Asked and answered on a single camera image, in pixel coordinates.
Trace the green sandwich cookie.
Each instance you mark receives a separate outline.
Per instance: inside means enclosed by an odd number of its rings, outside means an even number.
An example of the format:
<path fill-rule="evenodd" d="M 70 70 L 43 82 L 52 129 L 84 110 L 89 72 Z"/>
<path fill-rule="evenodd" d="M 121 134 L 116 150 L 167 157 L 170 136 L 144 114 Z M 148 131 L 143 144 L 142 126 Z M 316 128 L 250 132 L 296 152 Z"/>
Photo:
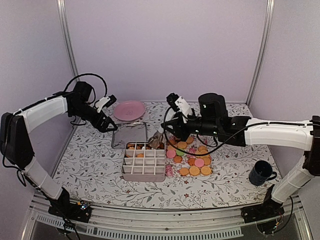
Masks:
<path fill-rule="evenodd" d="M 178 156 L 183 156 L 185 154 L 184 152 L 182 152 L 181 150 L 178 150 L 178 149 L 176 149 L 175 152 Z"/>

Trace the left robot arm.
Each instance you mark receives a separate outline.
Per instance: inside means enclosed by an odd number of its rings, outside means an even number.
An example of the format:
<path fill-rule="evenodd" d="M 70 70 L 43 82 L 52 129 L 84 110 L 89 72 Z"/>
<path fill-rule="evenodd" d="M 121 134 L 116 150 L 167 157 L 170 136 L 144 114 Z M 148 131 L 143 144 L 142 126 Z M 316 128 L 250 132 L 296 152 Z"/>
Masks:
<path fill-rule="evenodd" d="M 30 183 L 41 192 L 63 216 L 74 213 L 70 194 L 51 177 L 49 161 L 62 149 L 67 132 L 64 115 L 79 118 L 101 133 L 117 129 L 111 117 L 103 112 L 116 102 L 114 95 L 104 95 L 90 102 L 93 87 L 85 81 L 75 84 L 73 90 L 59 91 L 16 112 L 1 117 L 0 151 L 2 164 L 16 171 L 23 186 Z"/>

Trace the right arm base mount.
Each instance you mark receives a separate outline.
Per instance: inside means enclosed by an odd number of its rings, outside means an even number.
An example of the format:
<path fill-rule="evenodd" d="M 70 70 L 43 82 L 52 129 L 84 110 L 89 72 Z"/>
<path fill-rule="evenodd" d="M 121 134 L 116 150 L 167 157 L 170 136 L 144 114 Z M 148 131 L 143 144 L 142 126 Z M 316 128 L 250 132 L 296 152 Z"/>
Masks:
<path fill-rule="evenodd" d="M 262 204 L 243 207 L 241 216 L 245 223 L 256 223 L 257 230 L 264 235 L 276 232 L 285 213 L 283 207 L 276 210 L 264 208 Z"/>

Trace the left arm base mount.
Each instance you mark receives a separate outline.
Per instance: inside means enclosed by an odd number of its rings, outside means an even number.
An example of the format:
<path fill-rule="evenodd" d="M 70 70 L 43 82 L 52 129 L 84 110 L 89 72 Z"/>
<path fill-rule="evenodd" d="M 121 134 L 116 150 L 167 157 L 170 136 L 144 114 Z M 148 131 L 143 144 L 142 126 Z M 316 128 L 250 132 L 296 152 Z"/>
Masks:
<path fill-rule="evenodd" d="M 48 213 L 54 216 L 74 220 L 82 223 L 88 223 L 92 215 L 90 206 L 83 207 L 77 203 L 62 204 L 57 201 L 50 200 Z"/>

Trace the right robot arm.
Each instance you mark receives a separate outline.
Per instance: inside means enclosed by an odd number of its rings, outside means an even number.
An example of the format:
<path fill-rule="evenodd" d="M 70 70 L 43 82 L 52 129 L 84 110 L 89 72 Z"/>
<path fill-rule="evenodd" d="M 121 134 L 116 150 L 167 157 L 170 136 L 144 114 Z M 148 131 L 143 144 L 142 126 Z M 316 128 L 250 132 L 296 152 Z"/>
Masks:
<path fill-rule="evenodd" d="M 213 136 L 221 145 L 238 147 L 271 145 L 301 149 L 304 154 L 296 166 L 276 185 L 270 187 L 259 206 L 262 218 L 269 218 L 289 196 L 312 178 L 320 175 L 320 118 L 305 121 L 271 121 L 249 116 L 230 117 L 225 98 L 216 93 L 205 93 L 198 98 L 200 115 L 175 93 L 166 98 L 169 109 L 161 125 L 186 141 L 191 134 Z"/>

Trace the swirl butter cookie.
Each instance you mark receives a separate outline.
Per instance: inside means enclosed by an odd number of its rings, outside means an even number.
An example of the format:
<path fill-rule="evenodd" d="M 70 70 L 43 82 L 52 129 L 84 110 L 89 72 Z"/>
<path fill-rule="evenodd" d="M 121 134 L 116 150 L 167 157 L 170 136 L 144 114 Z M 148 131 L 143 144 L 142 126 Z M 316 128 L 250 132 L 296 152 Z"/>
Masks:
<path fill-rule="evenodd" d="M 127 145 L 127 149 L 129 149 L 129 150 L 134 150 L 134 149 L 135 149 L 135 147 L 136 147 L 136 145 L 135 145 L 135 144 L 131 144 L 131 143 L 129 143 L 129 144 Z"/>

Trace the metal tongs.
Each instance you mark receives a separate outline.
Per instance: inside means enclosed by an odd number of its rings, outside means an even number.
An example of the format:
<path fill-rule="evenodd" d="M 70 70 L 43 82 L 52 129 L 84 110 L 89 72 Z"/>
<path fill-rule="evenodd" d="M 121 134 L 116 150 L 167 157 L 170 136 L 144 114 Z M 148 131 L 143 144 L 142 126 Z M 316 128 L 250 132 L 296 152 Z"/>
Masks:
<path fill-rule="evenodd" d="M 163 118 L 164 122 L 172 120 L 175 114 L 176 112 L 172 108 L 168 109 Z M 151 148 L 156 149 L 163 142 L 163 138 L 164 138 L 164 128 L 160 126 L 157 129 L 157 131 L 154 133 L 154 135 L 148 140 L 148 145 Z"/>

